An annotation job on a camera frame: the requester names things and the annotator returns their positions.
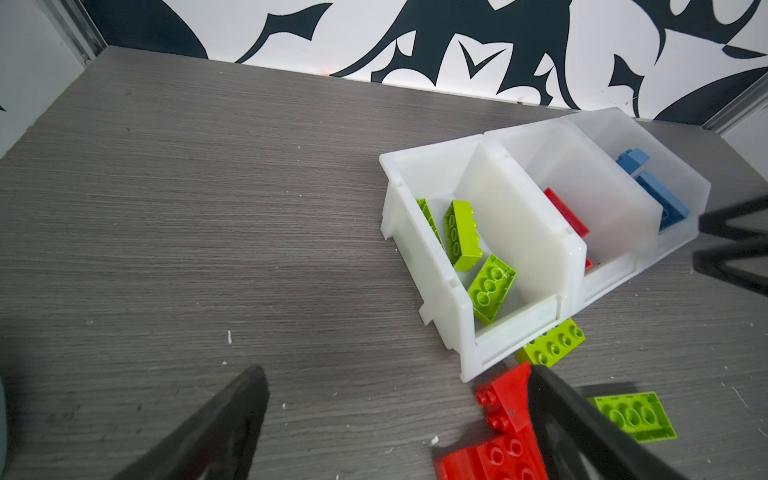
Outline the red arch lego piece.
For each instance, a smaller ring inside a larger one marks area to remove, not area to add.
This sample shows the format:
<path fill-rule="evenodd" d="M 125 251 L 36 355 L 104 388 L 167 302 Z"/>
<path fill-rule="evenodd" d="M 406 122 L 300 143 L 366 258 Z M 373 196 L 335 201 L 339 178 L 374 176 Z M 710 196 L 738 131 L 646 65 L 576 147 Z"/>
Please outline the red arch lego piece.
<path fill-rule="evenodd" d="M 435 460 L 434 468 L 442 480 L 548 479 L 531 426 L 450 453 Z"/>

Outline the red lego brick pair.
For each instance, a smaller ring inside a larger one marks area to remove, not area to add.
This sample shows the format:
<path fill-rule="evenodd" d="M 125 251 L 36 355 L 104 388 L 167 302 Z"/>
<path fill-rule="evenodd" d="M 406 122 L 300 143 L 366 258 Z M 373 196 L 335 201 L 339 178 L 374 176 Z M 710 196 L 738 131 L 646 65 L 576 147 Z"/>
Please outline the red lego brick pair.
<path fill-rule="evenodd" d="M 551 188 L 545 189 L 543 193 L 581 239 L 585 239 L 591 233 L 589 228 Z"/>

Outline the blue lego brick cluster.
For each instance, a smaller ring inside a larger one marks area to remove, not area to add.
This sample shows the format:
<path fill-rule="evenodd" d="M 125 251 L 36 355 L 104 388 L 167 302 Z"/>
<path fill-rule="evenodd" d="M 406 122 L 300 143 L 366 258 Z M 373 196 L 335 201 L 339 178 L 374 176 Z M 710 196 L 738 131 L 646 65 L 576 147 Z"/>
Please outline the blue lego brick cluster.
<path fill-rule="evenodd" d="M 691 210 L 650 172 L 640 173 L 635 177 L 635 181 L 662 206 L 659 232 L 690 216 Z"/>

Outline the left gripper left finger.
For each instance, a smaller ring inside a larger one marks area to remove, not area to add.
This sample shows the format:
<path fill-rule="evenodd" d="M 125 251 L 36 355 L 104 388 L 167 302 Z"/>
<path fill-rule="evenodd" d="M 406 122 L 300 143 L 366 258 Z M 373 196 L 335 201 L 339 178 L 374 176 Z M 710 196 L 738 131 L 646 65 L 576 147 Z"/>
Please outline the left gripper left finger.
<path fill-rule="evenodd" d="M 269 401 L 267 377 L 252 365 L 117 479 L 246 479 Z"/>

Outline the blue lego brick bottom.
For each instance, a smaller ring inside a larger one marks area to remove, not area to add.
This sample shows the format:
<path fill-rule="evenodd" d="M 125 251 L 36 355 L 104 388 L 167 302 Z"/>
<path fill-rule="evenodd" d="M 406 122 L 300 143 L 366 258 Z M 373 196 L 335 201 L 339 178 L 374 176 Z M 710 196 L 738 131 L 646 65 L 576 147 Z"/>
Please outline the blue lego brick bottom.
<path fill-rule="evenodd" d="M 620 154 L 616 163 L 630 176 L 634 176 L 649 160 L 649 155 L 639 148 L 628 149 Z"/>

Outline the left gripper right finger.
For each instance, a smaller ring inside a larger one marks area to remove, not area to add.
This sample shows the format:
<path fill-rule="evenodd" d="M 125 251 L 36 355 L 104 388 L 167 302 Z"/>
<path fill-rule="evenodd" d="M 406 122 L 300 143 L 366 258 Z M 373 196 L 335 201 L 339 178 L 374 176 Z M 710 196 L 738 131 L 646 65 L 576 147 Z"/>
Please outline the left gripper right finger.
<path fill-rule="evenodd" d="M 547 423 L 557 423 L 607 479 L 681 479 L 683 475 L 622 432 L 550 369 L 533 366 L 527 383 L 528 411 L 547 473 L 558 479 Z"/>

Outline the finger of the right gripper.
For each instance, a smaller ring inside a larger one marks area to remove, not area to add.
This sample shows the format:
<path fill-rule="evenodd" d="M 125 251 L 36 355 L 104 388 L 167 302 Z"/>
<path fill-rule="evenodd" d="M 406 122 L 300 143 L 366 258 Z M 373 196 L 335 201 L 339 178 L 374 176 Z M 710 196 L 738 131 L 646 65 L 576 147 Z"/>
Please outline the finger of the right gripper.
<path fill-rule="evenodd" d="M 730 265 L 730 262 L 767 256 L 767 237 L 755 237 L 693 253 L 693 269 L 703 275 L 767 296 L 767 277 Z"/>
<path fill-rule="evenodd" d="M 767 209 L 767 197 L 760 196 L 715 211 L 707 212 L 699 218 L 699 231 L 728 240 L 748 240 L 765 236 L 762 231 L 731 226 L 732 219 L 747 216 Z"/>

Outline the green lego brick cluster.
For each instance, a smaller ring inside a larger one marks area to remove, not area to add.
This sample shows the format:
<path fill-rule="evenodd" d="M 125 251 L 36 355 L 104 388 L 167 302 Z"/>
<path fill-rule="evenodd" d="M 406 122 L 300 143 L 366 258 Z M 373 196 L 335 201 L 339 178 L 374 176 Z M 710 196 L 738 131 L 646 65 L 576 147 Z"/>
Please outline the green lego brick cluster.
<path fill-rule="evenodd" d="M 515 279 L 517 271 L 499 257 L 491 254 L 484 262 L 468 290 L 475 318 L 491 325 Z"/>

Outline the lone green lego brick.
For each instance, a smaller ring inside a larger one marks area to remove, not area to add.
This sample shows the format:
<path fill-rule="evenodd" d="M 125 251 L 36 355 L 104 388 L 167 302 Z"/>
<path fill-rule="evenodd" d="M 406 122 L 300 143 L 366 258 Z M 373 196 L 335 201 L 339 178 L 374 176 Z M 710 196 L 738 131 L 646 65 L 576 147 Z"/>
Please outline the lone green lego brick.
<path fill-rule="evenodd" d="M 434 233 L 434 234 L 435 234 L 435 236 L 437 237 L 437 240 L 438 240 L 438 242 L 439 242 L 439 244 L 440 244 L 441 248 L 442 248 L 442 249 L 444 249 L 444 244 L 443 244 L 443 241 L 442 241 L 441 235 L 440 235 L 440 233 L 439 233 L 439 230 L 438 230 L 438 228 L 437 228 L 437 224 L 436 224 L 436 222 L 435 222 L 435 220 L 434 220 L 434 217 L 433 217 L 433 215 L 432 215 L 432 213 L 431 213 L 431 210 L 430 210 L 430 208 L 429 208 L 429 205 L 428 205 L 428 202 L 427 202 L 427 200 L 426 200 L 426 199 L 418 199 L 418 200 L 417 200 L 417 204 L 418 204 L 418 206 L 419 206 L 419 209 L 420 209 L 420 211 L 422 212 L 423 216 L 424 216 L 424 217 L 425 217 L 425 219 L 427 220 L 427 222 L 428 222 L 428 224 L 429 224 L 430 228 L 432 229 L 433 233 Z"/>

